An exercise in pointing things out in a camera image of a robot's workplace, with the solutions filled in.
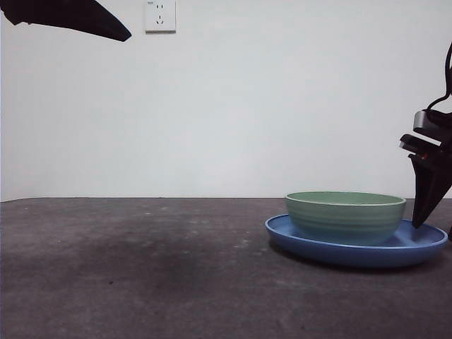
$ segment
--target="electrical socket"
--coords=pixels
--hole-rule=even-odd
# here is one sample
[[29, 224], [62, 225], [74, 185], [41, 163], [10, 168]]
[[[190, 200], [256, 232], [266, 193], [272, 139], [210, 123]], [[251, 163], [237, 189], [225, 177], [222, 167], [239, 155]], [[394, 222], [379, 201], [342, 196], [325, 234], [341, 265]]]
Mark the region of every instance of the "electrical socket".
[[176, 32], [176, 1], [146, 1], [145, 31], [146, 33]]

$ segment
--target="bowl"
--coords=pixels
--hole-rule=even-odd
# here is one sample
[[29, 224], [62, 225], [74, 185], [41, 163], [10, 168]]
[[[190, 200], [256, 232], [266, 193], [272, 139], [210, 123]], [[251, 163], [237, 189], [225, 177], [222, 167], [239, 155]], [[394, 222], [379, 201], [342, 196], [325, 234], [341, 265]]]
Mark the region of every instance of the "bowl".
[[371, 246], [389, 239], [402, 220], [406, 200], [363, 192], [307, 191], [288, 194], [287, 210], [307, 239]]

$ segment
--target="blue plate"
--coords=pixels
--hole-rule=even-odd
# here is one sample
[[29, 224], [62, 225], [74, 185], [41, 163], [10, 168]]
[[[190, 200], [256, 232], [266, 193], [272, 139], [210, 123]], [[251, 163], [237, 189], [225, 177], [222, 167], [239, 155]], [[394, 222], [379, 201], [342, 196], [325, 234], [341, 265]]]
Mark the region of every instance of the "blue plate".
[[277, 245], [296, 255], [324, 263], [369, 268], [421, 263], [437, 254], [448, 239], [439, 228], [423, 224], [415, 229], [406, 219], [381, 246], [333, 244], [302, 238], [288, 214], [268, 219], [266, 228]]

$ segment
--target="black object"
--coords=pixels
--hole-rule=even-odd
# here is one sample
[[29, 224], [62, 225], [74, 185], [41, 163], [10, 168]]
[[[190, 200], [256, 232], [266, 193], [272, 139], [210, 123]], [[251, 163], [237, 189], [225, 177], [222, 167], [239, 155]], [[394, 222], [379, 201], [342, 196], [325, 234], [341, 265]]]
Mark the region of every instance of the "black object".
[[132, 34], [95, 0], [0, 0], [12, 24], [37, 23], [126, 41]]
[[432, 109], [452, 94], [452, 44], [446, 57], [446, 94], [416, 113], [413, 131], [440, 142], [435, 145], [410, 134], [400, 139], [400, 147], [413, 152], [408, 157], [416, 174], [416, 199], [412, 224], [419, 227], [452, 186], [452, 114]]

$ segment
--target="table surface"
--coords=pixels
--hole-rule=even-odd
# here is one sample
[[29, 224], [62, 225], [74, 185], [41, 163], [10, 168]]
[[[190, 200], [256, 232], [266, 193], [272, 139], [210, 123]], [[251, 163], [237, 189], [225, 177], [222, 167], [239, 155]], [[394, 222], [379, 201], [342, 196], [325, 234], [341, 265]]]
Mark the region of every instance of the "table surface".
[[[284, 213], [276, 198], [2, 203], [2, 338], [452, 338], [452, 242], [410, 268], [329, 266], [269, 242]], [[452, 201], [428, 223], [448, 231]]]

